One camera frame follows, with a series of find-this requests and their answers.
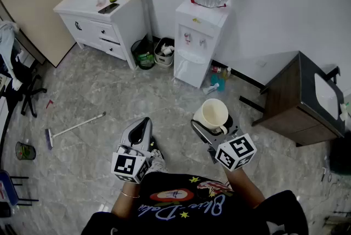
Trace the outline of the black bag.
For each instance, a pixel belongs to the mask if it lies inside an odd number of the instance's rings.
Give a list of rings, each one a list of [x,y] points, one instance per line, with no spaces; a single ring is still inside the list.
[[[331,141],[329,166],[333,173],[351,176],[351,131]]]

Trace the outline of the white water dispenser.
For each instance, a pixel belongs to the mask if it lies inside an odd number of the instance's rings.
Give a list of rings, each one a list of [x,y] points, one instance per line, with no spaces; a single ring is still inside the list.
[[[174,76],[200,88],[220,44],[230,2],[206,8],[185,0],[175,11]]]

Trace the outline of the person's right forearm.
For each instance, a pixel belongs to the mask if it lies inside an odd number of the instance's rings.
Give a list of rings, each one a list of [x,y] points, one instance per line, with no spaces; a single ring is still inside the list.
[[[251,208],[256,208],[265,201],[260,189],[250,180],[242,168],[230,171],[224,168],[227,179],[233,189]]]

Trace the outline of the black smartphone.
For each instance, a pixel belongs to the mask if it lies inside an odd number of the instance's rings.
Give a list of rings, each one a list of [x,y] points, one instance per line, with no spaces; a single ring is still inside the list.
[[[120,5],[118,3],[111,3],[104,7],[103,9],[99,10],[99,14],[110,14],[113,10],[118,8]]]

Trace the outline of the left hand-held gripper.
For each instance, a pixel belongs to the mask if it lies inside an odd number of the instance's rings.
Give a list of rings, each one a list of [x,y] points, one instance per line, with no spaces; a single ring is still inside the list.
[[[151,152],[145,151],[149,149],[151,138],[149,117],[128,126],[122,133],[121,145],[112,154],[111,173],[121,181],[140,184],[151,164]]]

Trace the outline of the white tube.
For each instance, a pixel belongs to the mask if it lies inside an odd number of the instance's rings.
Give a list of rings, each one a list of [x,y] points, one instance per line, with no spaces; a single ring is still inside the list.
[[[219,83],[215,83],[215,84],[212,84],[210,85],[209,87],[206,87],[206,88],[203,88],[202,91],[205,95],[217,90],[219,87]]]

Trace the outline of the beige trash bin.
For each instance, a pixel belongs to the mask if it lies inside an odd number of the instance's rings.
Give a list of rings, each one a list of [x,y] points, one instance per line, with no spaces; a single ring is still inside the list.
[[[162,68],[171,68],[174,61],[174,39],[161,38],[154,49],[154,62]]]

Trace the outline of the white-handled broom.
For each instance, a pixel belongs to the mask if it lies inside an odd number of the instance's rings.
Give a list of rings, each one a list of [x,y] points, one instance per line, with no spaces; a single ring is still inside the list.
[[[85,125],[85,124],[87,124],[87,123],[90,123],[90,122],[92,122],[92,121],[94,121],[94,120],[96,120],[96,119],[102,118],[102,117],[105,116],[105,115],[106,115],[106,112],[104,111],[102,114],[99,114],[99,115],[97,115],[97,116],[95,116],[95,117],[93,117],[93,118],[91,118],[91,119],[89,119],[89,120],[87,120],[87,121],[84,121],[84,122],[81,122],[81,123],[79,123],[79,124],[77,124],[77,125],[74,125],[73,127],[70,127],[70,128],[68,128],[68,129],[65,129],[65,130],[63,130],[63,131],[61,131],[61,132],[59,132],[59,133],[57,133],[57,134],[52,134],[52,132],[50,131],[49,128],[45,129],[45,130],[44,130],[44,134],[45,134],[46,142],[47,142],[47,145],[48,145],[48,149],[49,149],[49,150],[52,150],[52,149],[53,149],[53,147],[54,147],[53,143],[54,143],[54,138],[55,138],[55,137],[57,137],[57,136],[59,136],[59,135],[61,135],[61,134],[65,134],[65,133],[67,133],[68,131],[71,131],[71,130],[73,130],[73,129],[76,129],[76,128],[78,128],[78,127],[80,127],[80,126],[82,126],[82,125]]]

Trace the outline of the white cup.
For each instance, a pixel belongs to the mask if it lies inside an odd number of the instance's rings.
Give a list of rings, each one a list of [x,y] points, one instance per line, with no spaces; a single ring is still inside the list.
[[[195,112],[193,120],[200,122],[211,131],[228,133],[224,124],[227,122],[229,112],[226,105],[218,99],[208,99]]]

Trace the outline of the blue chair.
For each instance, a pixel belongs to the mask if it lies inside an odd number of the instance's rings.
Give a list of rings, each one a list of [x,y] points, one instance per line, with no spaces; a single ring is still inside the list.
[[[28,176],[10,176],[5,170],[0,169],[0,181],[2,182],[8,199],[12,206],[32,206],[32,202],[38,202],[38,199],[19,198],[15,186],[22,184],[14,184],[13,179],[27,180]]]

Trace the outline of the white cloth on basin cabinet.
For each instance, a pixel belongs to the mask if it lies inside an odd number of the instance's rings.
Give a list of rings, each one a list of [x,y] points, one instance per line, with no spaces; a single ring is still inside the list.
[[[347,104],[343,103],[343,104],[340,104],[339,106],[341,110],[341,114],[339,115],[339,117],[342,121],[346,123],[349,119],[351,119],[351,114],[349,114],[347,110]]]

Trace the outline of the black faucet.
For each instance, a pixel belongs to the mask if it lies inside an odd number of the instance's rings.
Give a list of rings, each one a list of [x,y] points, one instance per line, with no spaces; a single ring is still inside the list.
[[[337,84],[337,76],[341,75],[341,71],[338,66],[332,69],[329,73],[325,75],[325,81],[332,80],[334,84]]]

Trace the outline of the person's left forearm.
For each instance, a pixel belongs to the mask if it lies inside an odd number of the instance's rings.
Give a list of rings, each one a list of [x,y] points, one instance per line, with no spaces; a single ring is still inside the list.
[[[125,182],[121,192],[111,209],[111,213],[119,219],[128,220],[135,212],[135,205],[139,199],[140,184]]]

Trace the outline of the black office chair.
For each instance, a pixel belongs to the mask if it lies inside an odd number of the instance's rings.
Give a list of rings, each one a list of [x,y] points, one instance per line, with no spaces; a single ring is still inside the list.
[[[46,88],[39,88],[34,90],[34,86],[37,80],[42,79],[39,74],[34,75],[33,69],[25,66],[20,62],[19,59],[16,59],[16,53],[13,51],[11,54],[11,63],[14,67],[14,74],[17,79],[22,83],[19,90],[15,90],[12,87],[13,79],[10,80],[9,84],[6,87],[0,89],[0,98],[6,98],[9,108],[15,107],[17,102],[23,101],[21,114],[24,116],[26,114],[25,108],[28,106],[30,108],[31,114],[33,117],[37,117],[37,114],[33,110],[32,97],[38,93],[46,93]]]

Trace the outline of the white rectangular basin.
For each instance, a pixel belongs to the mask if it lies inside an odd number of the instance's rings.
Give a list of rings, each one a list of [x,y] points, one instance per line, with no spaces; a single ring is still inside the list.
[[[338,100],[333,88],[319,75],[314,75],[316,98],[321,105],[335,120],[338,120]]]

